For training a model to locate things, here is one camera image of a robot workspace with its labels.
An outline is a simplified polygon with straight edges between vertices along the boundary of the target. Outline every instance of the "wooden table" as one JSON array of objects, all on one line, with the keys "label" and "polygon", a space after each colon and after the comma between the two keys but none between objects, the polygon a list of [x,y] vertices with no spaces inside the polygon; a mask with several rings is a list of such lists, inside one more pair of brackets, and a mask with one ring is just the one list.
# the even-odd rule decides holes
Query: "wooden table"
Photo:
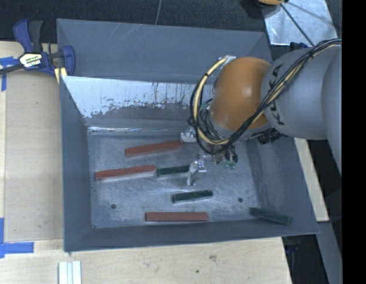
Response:
[{"label": "wooden table", "polygon": [[[18,43],[0,41],[0,57],[18,57],[22,52]],[[9,74],[8,87],[32,79],[34,75],[42,77],[41,73],[23,70]],[[6,107],[6,92],[1,91],[0,77],[0,218],[5,216],[5,188],[10,188],[5,186],[8,179],[5,173]],[[296,139],[296,145],[316,218],[318,221],[328,221],[307,143]],[[42,193],[45,193],[43,188],[44,186],[32,187],[34,202],[30,206],[34,209],[37,207],[37,198],[41,199]],[[21,209],[21,201],[17,201],[16,205],[17,209]],[[52,236],[53,233],[49,230],[48,235]],[[10,254],[0,259],[0,284],[57,283],[58,263],[75,260],[81,261],[84,284],[292,283],[281,238],[76,253],[63,251],[62,238],[41,238],[35,241],[34,253]]]}]

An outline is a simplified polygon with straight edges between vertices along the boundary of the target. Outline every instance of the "black surface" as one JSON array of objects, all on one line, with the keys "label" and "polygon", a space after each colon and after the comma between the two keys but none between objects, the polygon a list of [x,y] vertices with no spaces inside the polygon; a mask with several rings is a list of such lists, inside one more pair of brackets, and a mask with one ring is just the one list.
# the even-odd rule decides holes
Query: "black surface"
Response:
[{"label": "black surface", "polygon": [[[333,24],[342,38],[342,0],[326,0]],[[153,24],[159,0],[0,0],[0,40],[13,40],[12,26],[23,18],[43,20],[41,41],[56,42],[56,18]],[[265,31],[261,10],[253,0],[162,0],[158,24]],[[271,47],[272,58],[288,47]],[[329,158],[326,141],[310,141],[320,185],[327,195],[341,186]],[[333,224],[342,242],[342,219]],[[325,283],[312,238],[302,237],[296,251],[294,283]],[[311,280],[320,273],[321,280]]]}]

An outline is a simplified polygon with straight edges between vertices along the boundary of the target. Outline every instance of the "clamp handle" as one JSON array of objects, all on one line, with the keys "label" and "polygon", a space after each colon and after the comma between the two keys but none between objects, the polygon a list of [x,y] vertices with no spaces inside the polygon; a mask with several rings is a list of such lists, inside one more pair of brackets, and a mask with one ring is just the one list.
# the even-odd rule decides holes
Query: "clamp handle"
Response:
[{"label": "clamp handle", "polygon": [[21,44],[25,53],[40,52],[40,30],[43,21],[23,19],[13,26],[16,41]]}]

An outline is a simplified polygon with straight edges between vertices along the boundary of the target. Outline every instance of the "yellow cable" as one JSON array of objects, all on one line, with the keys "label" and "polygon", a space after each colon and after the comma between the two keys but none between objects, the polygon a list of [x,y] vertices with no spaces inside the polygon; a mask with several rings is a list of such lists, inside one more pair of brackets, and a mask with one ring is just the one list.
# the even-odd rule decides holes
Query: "yellow cable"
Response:
[{"label": "yellow cable", "polygon": [[[198,104],[199,104],[199,98],[201,96],[201,92],[203,91],[203,87],[204,84],[206,83],[208,77],[224,62],[226,61],[226,58],[222,58],[219,61],[217,61],[208,71],[207,73],[203,76],[203,78],[200,80],[199,82],[199,87],[196,91],[195,97],[194,97],[194,106],[193,106],[193,111],[194,111],[194,121],[197,122],[197,112],[198,112]],[[197,131],[199,133],[199,136],[207,143],[212,144],[212,145],[222,145],[222,144],[226,144],[228,142],[229,139],[225,139],[222,141],[212,141],[209,138],[207,138],[207,136],[202,132],[202,130],[200,128],[197,128]]]}]

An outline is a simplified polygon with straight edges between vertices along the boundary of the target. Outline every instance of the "black wire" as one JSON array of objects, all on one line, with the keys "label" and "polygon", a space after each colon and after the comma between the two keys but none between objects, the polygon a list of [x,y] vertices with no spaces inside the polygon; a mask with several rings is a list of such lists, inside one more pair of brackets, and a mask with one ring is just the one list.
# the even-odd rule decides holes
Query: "black wire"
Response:
[{"label": "black wire", "polygon": [[[331,39],[331,40],[325,40],[325,41],[321,41],[319,44],[317,44],[316,46],[314,46],[312,49],[310,49],[306,54],[304,54],[303,56],[301,56],[298,60],[296,60],[296,62],[294,62],[294,64],[292,66],[290,66],[290,68],[288,70],[286,70],[286,72],[279,78],[279,80],[277,81],[277,83],[274,85],[274,87],[270,90],[270,92],[265,96],[265,98],[261,101],[259,107],[257,108],[256,112],[249,117],[241,126],[240,128],[234,132],[230,137],[229,140],[226,144],[221,144],[220,148],[215,150],[214,146],[211,145],[212,150],[207,149],[206,147],[204,147],[204,145],[202,144],[202,141],[198,135],[198,126],[200,126],[200,129],[204,132],[208,131],[208,128],[210,127],[210,125],[208,124],[208,122],[204,122],[204,128],[203,126],[200,125],[200,123],[197,123],[196,120],[194,119],[194,113],[193,113],[193,100],[195,97],[195,94],[197,92],[198,86],[200,83],[198,83],[196,85],[196,87],[194,88],[194,91],[192,92],[191,95],[191,99],[190,99],[190,112],[191,112],[191,117],[189,120],[189,123],[192,123],[192,126],[195,129],[196,132],[196,139],[197,142],[199,144],[199,146],[208,154],[217,154],[217,153],[221,153],[224,152],[226,150],[228,150],[229,148],[231,148],[231,146],[234,145],[234,143],[239,139],[239,137],[250,127],[250,125],[253,123],[254,119],[256,117],[259,116],[259,114],[261,112],[263,112],[263,110],[269,106],[270,104],[272,104],[273,102],[275,102],[275,100],[277,100],[295,81],[296,77],[299,75],[299,73],[302,71],[304,65],[313,58],[313,56],[317,53],[320,53],[321,51],[327,49],[329,46],[332,45],[337,45],[337,44],[341,44],[342,40],[341,39]],[[298,66],[299,69],[298,71],[293,75],[293,77],[291,77],[289,80],[285,80],[287,78],[288,75],[291,74],[291,72],[296,69]],[[276,91],[278,88],[282,87],[279,90],[278,95],[273,99],[273,96],[276,95]],[[216,130],[213,127],[210,127],[210,130],[212,133],[214,133]]]},{"label": "black wire", "polygon": [[308,40],[308,42],[314,46],[313,42],[311,41],[311,39],[309,39],[309,37],[307,36],[307,34],[301,29],[301,27],[297,24],[296,20],[291,16],[291,14],[288,12],[288,10],[284,7],[284,5],[282,4],[282,9],[286,12],[286,14],[290,17],[290,19],[292,20],[292,22],[296,25],[296,27],[299,29],[299,31],[303,34],[303,36]]}]

